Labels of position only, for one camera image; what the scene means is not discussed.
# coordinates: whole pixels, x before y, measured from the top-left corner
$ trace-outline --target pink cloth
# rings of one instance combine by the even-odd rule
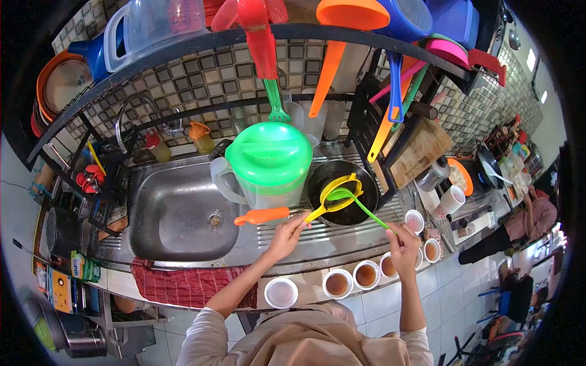
[[[527,235],[530,241],[537,240],[556,223],[557,209],[549,199],[545,197],[538,198],[532,202],[532,206],[533,224],[535,226],[533,235],[529,235],[529,222],[527,220],[529,215],[527,214],[527,209],[524,209],[516,213],[505,224],[507,234],[509,234],[509,238],[512,241],[522,238],[524,235]]]

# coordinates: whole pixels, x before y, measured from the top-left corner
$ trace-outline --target black pants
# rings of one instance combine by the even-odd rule
[[[480,240],[471,248],[461,252],[458,256],[460,264],[476,263],[482,258],[502,252],[513,246],[505,226],[501,226],[491,235]]]

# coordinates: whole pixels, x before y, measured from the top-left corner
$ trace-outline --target hand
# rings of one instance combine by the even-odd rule
[[[397,270],[400,278],[411,275],[415,278],[415,262],[421,240],[406,223],[402,223],[401,225],[395,223],[387,224],[391,228],[391,230],[387,229],[386,233],[391,243],[391,262],[393,266]]]
[[[271,244],[268,247],[267,255],[277,263],[285,258],[297,245],[301,231],[307,226],[311,229],[311,224],[305,223],[303,220],[311,211],[305,211],[301,214],[295,215],[277,225],[275,235],[272,236]]]

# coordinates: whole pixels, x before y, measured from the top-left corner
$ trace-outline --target cooking pan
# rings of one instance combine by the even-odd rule
[[[483,182],[488,184],[491,188],[501,189],[503,187],[503,181],[495,176],[486,174],[484,168],[482,167],[483,161],[488,163],[488,165],[490,165],[498,175],[503,176],[503,173],[500,171],[500,166],[490,150],[486,148],[484,144],[479,143],[476,145],[476,169],[480,172],[480,176]]]
[[[356,173],[356,178],[362,183],[363,194],[358,196],[358,200],[371,212],[374,212],[379,204],[379,188],[370,174],[361,166],[352,162],[333,159],[318,165],[307,179],[307,196],[309,205],[313,210],[321,206],[319,195],[322,189],[331,181],[341,176]],[[354,182],[348,182],[341,187],[354,191]],[[336,211],[328,212],[319,217],[319,220],[331,227],[344,227],[358,225],[369,218],[357,204]]]

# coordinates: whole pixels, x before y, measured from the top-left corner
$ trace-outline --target checkered towel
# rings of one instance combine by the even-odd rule
[[[189,307],[204,307],[219,290],[232,282],[248,266],[214,269],[151,269],[153,262],[134,258],[130,271],[142,297],[150,301]],[[248,291],[238,307],[256,309],[258,284]]]

